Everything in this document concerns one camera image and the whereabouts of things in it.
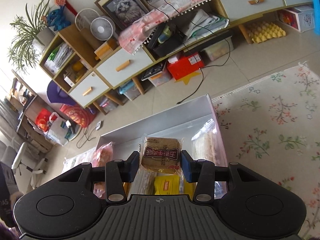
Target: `framed cat picture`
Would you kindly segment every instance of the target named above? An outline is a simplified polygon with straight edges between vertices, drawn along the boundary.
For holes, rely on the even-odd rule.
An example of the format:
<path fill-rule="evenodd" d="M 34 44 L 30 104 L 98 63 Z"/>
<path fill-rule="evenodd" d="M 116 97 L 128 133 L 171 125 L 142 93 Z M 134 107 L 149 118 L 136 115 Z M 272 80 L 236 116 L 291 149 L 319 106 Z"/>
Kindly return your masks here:
<path fill-rule="evenodd" d="M 149 12 L 141 0 L 96 0 L 96 6 L 124 30 Z"/>

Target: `black circular cover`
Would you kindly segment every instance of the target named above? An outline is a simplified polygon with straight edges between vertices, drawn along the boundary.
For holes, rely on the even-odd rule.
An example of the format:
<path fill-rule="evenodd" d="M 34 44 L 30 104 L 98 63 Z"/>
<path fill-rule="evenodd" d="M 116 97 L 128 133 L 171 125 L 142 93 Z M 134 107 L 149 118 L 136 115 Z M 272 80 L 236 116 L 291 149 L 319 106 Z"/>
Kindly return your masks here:
<path fill-rule="evenodd" d="M 20 198 L 14 217 L 22 232 L 59 238 L 90 227 L 101 212 L 98 197 L 79 183 L 52 180 Z"/>
<path fill-rule="evenodd" d="M 218 212 L 241 235 L 279 239 L 300 230 L 306 208 L 297 195 L 271 181 L 243 182 L 219 200 Z"/>

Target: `plant pot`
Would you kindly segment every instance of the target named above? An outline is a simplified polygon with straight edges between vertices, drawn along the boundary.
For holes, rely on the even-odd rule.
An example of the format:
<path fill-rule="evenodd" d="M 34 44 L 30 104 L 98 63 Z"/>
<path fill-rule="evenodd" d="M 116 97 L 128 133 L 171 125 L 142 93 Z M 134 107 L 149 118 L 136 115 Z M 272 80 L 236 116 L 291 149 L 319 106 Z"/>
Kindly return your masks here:
<path fill-rule="evenodd" d="M 44 49 L 50 44 L 50 42 L 55 37 L 55 34 L 48 27 L 44 28 L 37 34 L 37 38 L 41 41 L 39 42 L 37 39 L 34 39 L 32 42 L 32 46 L 40 53 L 44 51 Z"/>

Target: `purple hat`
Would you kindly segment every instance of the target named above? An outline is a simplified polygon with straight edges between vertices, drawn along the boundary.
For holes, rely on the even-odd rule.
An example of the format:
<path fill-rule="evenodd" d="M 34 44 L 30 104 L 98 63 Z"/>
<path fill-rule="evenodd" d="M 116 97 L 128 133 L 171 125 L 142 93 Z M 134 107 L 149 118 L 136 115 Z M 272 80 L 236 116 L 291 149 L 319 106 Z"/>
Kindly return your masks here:
<path fill-rule="evenodd" d="M 76 105 L 76 101 L 63 91 L 53 80 L 51 80 L 48 85 L 47 97 L 51 103 L 61 103 L 69 106 Z"/>

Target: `yellow egg tray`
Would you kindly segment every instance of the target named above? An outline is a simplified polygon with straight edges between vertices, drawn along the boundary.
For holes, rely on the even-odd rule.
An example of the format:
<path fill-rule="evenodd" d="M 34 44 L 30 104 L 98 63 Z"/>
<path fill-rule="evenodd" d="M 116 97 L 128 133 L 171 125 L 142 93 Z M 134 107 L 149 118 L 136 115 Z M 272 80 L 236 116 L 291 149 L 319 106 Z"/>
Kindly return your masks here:
<path fill-rule="evenodd" d="M 249 37 L 254 43 L 261 43 L 272 38 L 286 36 L 286 32 L 274 23 L 257 22 L 247 26 Z"/>

